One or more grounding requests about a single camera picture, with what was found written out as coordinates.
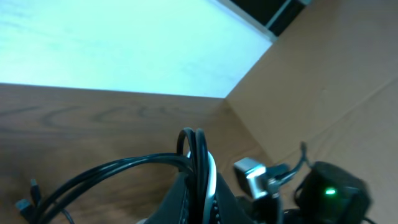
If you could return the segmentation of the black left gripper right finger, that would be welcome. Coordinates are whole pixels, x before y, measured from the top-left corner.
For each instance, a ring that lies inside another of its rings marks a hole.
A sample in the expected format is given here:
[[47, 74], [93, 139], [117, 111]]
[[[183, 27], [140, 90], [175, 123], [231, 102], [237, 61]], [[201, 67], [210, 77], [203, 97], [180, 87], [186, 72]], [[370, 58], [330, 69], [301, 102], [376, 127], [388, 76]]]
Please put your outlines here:
[[213, 224], [254, 224], [220, 173], [216, 176], [216, 192], [213, 200]]

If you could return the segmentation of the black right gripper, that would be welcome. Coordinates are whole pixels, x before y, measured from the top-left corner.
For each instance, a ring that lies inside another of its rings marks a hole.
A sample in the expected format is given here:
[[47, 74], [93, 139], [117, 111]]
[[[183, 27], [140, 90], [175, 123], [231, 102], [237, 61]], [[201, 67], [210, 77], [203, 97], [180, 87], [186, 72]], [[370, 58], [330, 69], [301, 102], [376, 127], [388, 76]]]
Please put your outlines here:
[[283, 224], [283, 205], [279, 196], [266, 195], [256, 200], [239, 196], [238, 204], [255, 223]]

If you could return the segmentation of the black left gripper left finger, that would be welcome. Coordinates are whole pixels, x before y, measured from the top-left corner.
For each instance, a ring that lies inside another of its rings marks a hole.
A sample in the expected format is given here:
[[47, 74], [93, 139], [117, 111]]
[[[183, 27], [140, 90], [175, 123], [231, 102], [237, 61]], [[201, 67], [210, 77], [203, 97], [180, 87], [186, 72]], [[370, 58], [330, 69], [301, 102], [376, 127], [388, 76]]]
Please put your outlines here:
[[144, 224], [185, 224], [189, 220], [190, 194], [187, 174], [179, 173], [160, 207], [145, 220]]

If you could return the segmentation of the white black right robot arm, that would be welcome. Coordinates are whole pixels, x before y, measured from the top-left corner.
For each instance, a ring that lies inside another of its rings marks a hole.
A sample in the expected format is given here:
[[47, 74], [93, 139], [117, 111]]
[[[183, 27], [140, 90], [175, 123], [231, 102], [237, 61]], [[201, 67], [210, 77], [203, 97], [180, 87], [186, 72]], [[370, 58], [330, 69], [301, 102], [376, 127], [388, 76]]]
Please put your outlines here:
[[360, 224], [374, 221], [366, 216], [371, 198], [366, 183], [344, 169], [323, 161], [310, 165], [310, 172], [293, 194], [296, 209], [285, 209], [281, 186], [291, 181], [307, 159], [291, 169], [287, 164], [266, 167], [251, 158], [234, 163], [240, 188], [238, 197], [245, 212], [256, 223]]

